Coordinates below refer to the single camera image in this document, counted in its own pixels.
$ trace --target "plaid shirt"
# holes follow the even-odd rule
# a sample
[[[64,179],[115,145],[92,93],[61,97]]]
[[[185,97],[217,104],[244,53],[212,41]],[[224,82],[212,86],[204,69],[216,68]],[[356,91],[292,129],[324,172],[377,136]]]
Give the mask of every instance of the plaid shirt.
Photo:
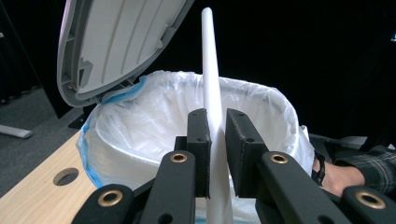
[[[382,193],[390,193],[396,189],[396,150],[377,146],[364,155],[335,161],[335,164],[345,163],[361,171],[365,186]]]

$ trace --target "trash can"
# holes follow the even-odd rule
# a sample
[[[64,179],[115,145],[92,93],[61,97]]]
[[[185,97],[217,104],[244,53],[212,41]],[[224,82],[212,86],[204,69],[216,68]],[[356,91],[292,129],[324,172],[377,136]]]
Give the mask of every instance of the trash can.
[[[313,148],[296,112],[277,89],[219,78],[224,118],[227,108],[246,113],[269,150],[290,154],[310,174]],[[81,129],[78,149],[96,187],[122,184],[136,189],[155,177],[177,136],[187,135],[187,116],[204,107],[201,75],[158,71],[130,88],[104,96]],[[230,179],[233,195],[233,182]],[[254,200],[232,197],[235,220],[258,222]],[[205,200],[196,216],[205,217]]]

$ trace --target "wooden table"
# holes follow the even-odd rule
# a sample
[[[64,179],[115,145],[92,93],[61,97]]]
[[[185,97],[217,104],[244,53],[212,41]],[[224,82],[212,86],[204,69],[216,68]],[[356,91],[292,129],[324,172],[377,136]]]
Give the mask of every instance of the wooden table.
[[[78,136],[79,132],[0,199],[0,223],[71,223],[96,190],[82,167]],[[55,185],[75,173],[71,183]]]

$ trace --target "screw hole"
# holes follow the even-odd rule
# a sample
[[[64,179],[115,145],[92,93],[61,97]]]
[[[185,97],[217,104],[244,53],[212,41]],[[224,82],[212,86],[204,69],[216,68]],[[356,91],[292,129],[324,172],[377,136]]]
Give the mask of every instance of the screw hole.
[[[271,160],[276,163],[281,163],[281,164],[288,162],[288,158],[286,158],[282,155],[277,155],[277,154],[271,155]]]
[[[53,184],[56,186],[65,186],[73,182],[78,177],[78,169],[67,168],[53,177]]]
[[[169,214],[163,214],[158,218],[158,224],[169,224],[172,223],[173,217]]]
[[[172,162],[184,162],[187,160],[187,156],[182,153],[177,153],[171,157]]]
[[[109,207],[119,203],[121,199],[122,192],[117,189],[112,189],[102,193],[98,199],[98,203],[102,207]]]
[[[357,192],[355,196],[359,202],[371,208],[384,209],[386,207],[385,202],[381,198],[375,196],[372,193],[360,191]]]

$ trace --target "trash can lid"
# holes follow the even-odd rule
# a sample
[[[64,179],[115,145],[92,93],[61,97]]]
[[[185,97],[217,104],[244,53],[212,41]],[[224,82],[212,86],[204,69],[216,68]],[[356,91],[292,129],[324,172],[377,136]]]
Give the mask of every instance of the trash can lid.
[[[57,85],[81,107],[134,81],[161,54],[194,0],[67,0],[60,32]]]

